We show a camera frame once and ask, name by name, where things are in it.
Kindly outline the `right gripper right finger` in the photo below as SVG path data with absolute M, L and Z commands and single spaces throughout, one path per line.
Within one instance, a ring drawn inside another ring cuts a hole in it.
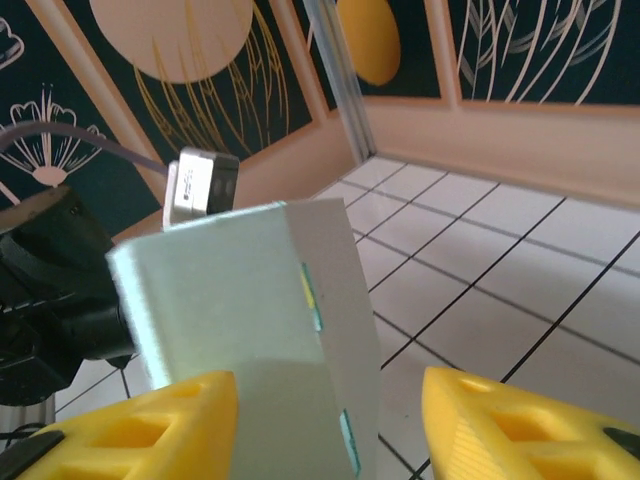
M 426 369 L 422 414 L 437 479 L 636 479 L 639 431 L 448 367 Z

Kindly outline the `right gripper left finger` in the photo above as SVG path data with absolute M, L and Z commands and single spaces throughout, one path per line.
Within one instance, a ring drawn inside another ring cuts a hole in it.
M 49 425 L 1 454 L 4 479 L 227 479 L 235 377 L 213 371 Z

